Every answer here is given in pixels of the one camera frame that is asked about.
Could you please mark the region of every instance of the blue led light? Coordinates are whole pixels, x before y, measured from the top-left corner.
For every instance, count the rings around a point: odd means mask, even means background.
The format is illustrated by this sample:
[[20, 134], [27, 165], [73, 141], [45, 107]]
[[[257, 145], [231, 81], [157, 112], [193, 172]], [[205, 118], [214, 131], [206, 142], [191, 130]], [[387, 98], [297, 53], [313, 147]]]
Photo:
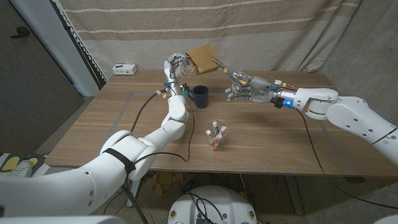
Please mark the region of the blue led light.
[[287, 108], [293, 108], [293, 102], [291, 100], [285, 100], [284, 106], [286, 106]]

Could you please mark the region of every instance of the door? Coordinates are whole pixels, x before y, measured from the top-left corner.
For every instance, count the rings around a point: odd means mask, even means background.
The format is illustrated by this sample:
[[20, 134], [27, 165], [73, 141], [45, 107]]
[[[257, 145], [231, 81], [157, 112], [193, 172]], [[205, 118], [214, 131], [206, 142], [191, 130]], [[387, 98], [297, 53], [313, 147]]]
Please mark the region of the door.
[[0, 152], [32, 153], [83, 99], [9, 1], [0, 21]]

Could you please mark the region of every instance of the clear plastic cup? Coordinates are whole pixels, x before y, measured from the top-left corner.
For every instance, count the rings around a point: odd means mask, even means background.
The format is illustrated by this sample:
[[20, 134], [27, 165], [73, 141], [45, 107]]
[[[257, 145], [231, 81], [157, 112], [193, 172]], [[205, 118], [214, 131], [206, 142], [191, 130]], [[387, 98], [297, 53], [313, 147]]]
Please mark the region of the clear plastic cup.
[[[213, 126], [214, 122], [217, 122], [218, 134], [215, 133], [216, 128]], [[207, 130], [210, 130], [211, 136], [207, 135], [206, 133]], [[204, 132], [205, 132], [204, 134], [208, 136], [208, 143], [210, 150], [219, 151], [220, 148], [224, 145], [225, 137], [228, 134], [228, 127], [224, 121], [220, 119], [212, 119], [205, 124]]]

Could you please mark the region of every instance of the black strap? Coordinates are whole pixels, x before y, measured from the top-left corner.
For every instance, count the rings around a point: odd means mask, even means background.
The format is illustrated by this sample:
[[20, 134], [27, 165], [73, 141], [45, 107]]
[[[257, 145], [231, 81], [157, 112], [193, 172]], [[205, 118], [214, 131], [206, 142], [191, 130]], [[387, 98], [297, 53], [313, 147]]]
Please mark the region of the black strap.
[[115, 158], [119, 159], [120, 162], [122, 162], [124, 164], [124, 169], [126, 170], [127, 175], [129, 175], [131, 171], [136, 169], [134, 163], [132, 161], [130, 161], [126, 156], [121, 154], [120, 152], [118, 152], [114, 149], [111, 149], [111, 148], [105, 150], [104, 152], [107, 152], [107, 153], [111, 154], [112, 156], [114, 156]]

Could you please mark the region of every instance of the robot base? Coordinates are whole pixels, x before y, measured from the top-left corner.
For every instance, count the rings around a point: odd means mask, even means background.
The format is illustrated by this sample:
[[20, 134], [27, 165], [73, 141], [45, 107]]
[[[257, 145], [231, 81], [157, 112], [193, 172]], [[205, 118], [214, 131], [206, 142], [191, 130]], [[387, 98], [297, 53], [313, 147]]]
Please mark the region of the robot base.
[[[207, 185], [197, 187], [191, 190], [192, 194], [195, 194], [201, 198], [209, 200], [217, 207], [223, 216], [223, 222], [221, 221], [220, 215], [216, 209], [207, 201], [203, 201], [207, 211], [207, 217], [213, 223], [242, 223], [242, 224], [256, 224], [256, 214], [254, 213], [253, 206], [240, 194], [226, 187]], [[200, 210], [204, 213], [205, 208], [203, 207], [201, 200], [198, 201]], [[188, 224], [188, 223], [208, 223], [200, 215], [196, 208], [191, 195], [187, 192], [179, 199], [177, 199], [169, 213], [168, 224]]]

